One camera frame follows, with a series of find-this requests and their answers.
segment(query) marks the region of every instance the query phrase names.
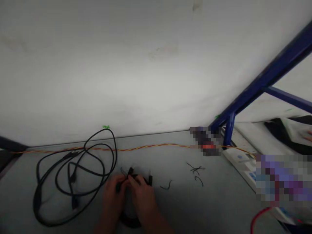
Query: floor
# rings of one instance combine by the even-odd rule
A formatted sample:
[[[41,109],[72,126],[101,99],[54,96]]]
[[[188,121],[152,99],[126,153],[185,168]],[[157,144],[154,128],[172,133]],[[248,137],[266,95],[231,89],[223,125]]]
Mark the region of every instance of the floor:
[[[144,145],[176,143],[195,144],[189,131],[153,134],[118,138],[117,148],[130,149]],[[93,141],[91,145],[105,142],[113,146],[113,140]],[[62,144],[36,148],[40,150],[62,150],[80,147],[83,143]],[[111,154],[108,151],[94,151],[108,168]],[[32,210],[32,199],[36,188],[35,167],[46,153],[22,155],[0,180],[0,233],[91,233],[101,214],[101,189],[91,205],[77,218],[60,227],[47,228],[37,222]],[[65,153],[51,156],[43,161],[42,175],[53,162]],[[118,153],[118,162],[114,173],[120,173],[133,167],[136,173],[153,175],[153,187],[157,203],[169,224],[176,233],[250,233],[252,217],[261,210],[260,202],[253,190],[247,185],[235,168],[224,156],[203,156],[199,149],[177,146],[144,148]],[[188,162],[194,167],[202,166],[200,181],[194,179]],[[96,161],[86,157],[83,166],[98,170]],[[66,170],[61,171],[59,183],[68,189]],[[47,179],[43,189],[43,200],[47,202],[40,212],[46,219],[60,219],[73,213],[69,197],[60,194],[54,184],[55,172]],[[172,180],[169,190],[166,187]],[[98,185],[99,178],[80,172],[77,175],[76,191],[86,191]],[[119,224],[117,233],[141,233],[141,229],[128,229]],[[269,214],[263,215],[257,222],[255,233],[284,233],[280,224]]]

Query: blue metal frame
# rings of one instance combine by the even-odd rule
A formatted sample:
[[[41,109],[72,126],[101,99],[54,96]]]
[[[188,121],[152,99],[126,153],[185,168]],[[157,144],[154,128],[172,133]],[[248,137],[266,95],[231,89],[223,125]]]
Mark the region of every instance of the blue metal frame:
[[[232,132],[234,128],[234,121],[235,121],[235,113],[233,112],[227,118],[227,126],[225,128],[224,141],[223,141],[223,145],[225,146],[231,145],[231,137],[232,137]]]
[[[312,114],[312,102],[299,98],[295,95],[287,93],[283,90],[274,87],[265,88],[264,91],[272,96],[275,96],[285,102],[288,102],[302,110]]]
[[[219,115],[212,124],[209,125],[212,132],[219,130],[220,126],[229,119],[233,113],[237,115],[245,109],[250,103],[256,100],[266,88],[275,84],[281,77],[300,63],[305,57],[312,52],[312,21],[298,34],[292,42],[280,52],[280,54],[256,77],[256,79]],[[296,101],[293,103],[302,102],[298,97],[292,97]],[[231,139],[232,131],[227,130],[225,139]]]

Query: cable connector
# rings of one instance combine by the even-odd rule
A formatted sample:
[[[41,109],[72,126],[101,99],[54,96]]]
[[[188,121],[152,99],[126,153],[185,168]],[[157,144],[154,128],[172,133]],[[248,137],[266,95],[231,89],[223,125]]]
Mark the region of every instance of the cable connector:
[[[76,151],[76,152],[69,152],[68,154],[66,154],[63,159],[69,159],[69,158],[74,158],[76,157],[80,152]]]
[[[41,207],[41,186],[38,186],[35,192],[32,205],[34,210],[39,211]]]
[[[69,177],[69,182],[71,183],[76,182],[76,170],[74,170],[73,174]]]
[[[78,199],[75,197],[75,196],[72,196],[71,198],[71,207],[72,207],[72,210],[75,210],[79,207],[79,202],[78,202]]]

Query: black cable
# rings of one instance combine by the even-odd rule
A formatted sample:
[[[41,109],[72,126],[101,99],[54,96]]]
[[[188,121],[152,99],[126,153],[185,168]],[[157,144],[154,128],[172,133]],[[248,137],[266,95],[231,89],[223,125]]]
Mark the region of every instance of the black cable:
[[[86,145],[87,143],[95,136],[97,135],[98,133],[102,132],[102,131],[105,131],[105,130],[108,130],[111,132],[112,136],[113,136],[113,139],[114,139],[114,145],[115,145],[115,154],[116,154],[116,158],[114,156],[114,152],[113,152],[113,149],[107,145],[107,144],[102,144],[102,143],[99,143],[99,144],[95,144],[93,146],[91,146],[89,149],[86,148]],[[102,160],[100,158],[98,158],[97,156],[93,155],[92,153],[90,153],[89,151],[95,147],[95,146],[98,146],[98,145],[104,145],[106,147],[108,147],[110,150],[111,150],[111,153],[112,153],[112,164],[111,164],[111,168],[110,168],[110,171],[108,173],[105,173],[105,167],[104,167],[104,164],[102,162]],[[49,156],[52,156],[52,155],[55,155],[55,154],[58,154],[58,153],[62,153],[62,152],[66,152],[66,151],[70,151],[68,154],[66,154],[63,158],[61,158],[60,160],[58,160],[56,163],[54,163],[46,172],[45,174],[40,178],[40,175],[39,175],[39,168],[40,168],[40,163],[42,162],[42,160],[44,160],[45,158],[49,157]],[[70,162],[72,159],[74,159],[75,157],[77,157],[78,155],[80,155],[80,158],[78,159],[77,162]],[[88,154],[90,156],[92,156],[93,158],[97,159],[99,161],[99,163],[101,164],[102,166],[102,174],[100,173],[96,173],[94,171],[91,171],[83,166],[81,166],[79,163],[82,159],[83,156],[85,156],[85,154]],[[39,210],[40,210],[40,207],[42,205],[42,186],[46,180],[46,178],[49,176],[49,174],[58,166],[60,165],[61,163],[63,163],[61,165],[61,167],[58,169],[57,173],[56,173],[56,176],[55,176],[55,185],[57,187],[57,189],[65,194],[65,195],[68,195],[68,196],[71,196],[71,199],[72,199],[72,208],[73,210],[74,209],[77,209],[79,207],[79,202],[78,202],[78,197],[82,197],[82,196],[86,196],[86,195],[89,195],[91,193],[94,193],[92,198],[89,200],[89,202],[82,208],[80,209],[79,211],[75,212],[74,215],[70,216],[70,217],[66,217],[64,218],[63,220],[59,220],[59,221],[47,221],[45,220],[39,213]],[[95,198],[95,196],[97,195],[98,191],[100,190],[101,186],[104,185],[104,183],[107,181],[107,179],[109,178],[109,176],[111,175],[111,173],[113,172],[113,170],[115,169],[115,166],[116,166],[116,163],[117,163],[117,146],[116,146],[116,140],[115,140],[115,136],[113,134],[113,132],[110,130],[110,129],[102,129],[98,132],[96,132],[95,134],[93,134],[85,143],[84,143],[84,146],[83,146],[83,150],[81,150],[80,152],[73,152],[73,150],[64,150],[64,151],[61,151],[61,152],[54,152],[54,153],[51,153],[47,156],[44,156],[42,159],[39,160],[39,162],[37,163],[37,166],[36,166],[36,178],[37,178],[37,188],[35,190],[35,194],[34,194],[34,197],[33,197],[33,203],[32,203],[32,206],[33,206],[33,212],[35,214],[35,217],[36,219],[38,220],[38,222],[40,222],[42,225],[44,226],[47,226],[47,227],[55,227],[55,226],[60,226],[60,225],[63,225],[65,223],[68,223],[70,222],[71,220],[73,220],[75,217],[77,217],[79,214],[81,214],[89,205],[90,203],[93,201],[93,199]],[[60,173],[60,171],[62,170],[62,168],[67,164],[67,179],[68,179],[68,185],[69,185],[69,188],[70,188],[70,192],[67,192],[65,190],[63,190],[60,186],[59,186],[59,183],[58,183],[58,175]],[[72,173],[72,175],[70,174],[70,165],[74,165],[74,171]],[[100,184],[95,188],[95,189],[92,189],[88,192],[84,192],[84,193],[74,193],[73,192],[73,189],[72,189],[72,183],[74,183],[76,181],[76,171],[77,171],[77,168],[80,168],[88,173],[91,173],[93,175],[96,175],[96,176],[100,176],[101,177],[101,182]]]

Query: power strip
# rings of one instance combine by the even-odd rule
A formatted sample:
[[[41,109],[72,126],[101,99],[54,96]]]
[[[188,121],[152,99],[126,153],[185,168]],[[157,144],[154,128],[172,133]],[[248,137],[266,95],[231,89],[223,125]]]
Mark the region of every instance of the power strip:
[[[233,164],[233,166],[254,190],[254,192],[256,192],[256,160],[250,154],[235,148],[224,150],[223,154],[227,160]],[[279,221],[291,225],[296,225],[286,209],[282,207],[276,207],[271,209],[270,212]]]

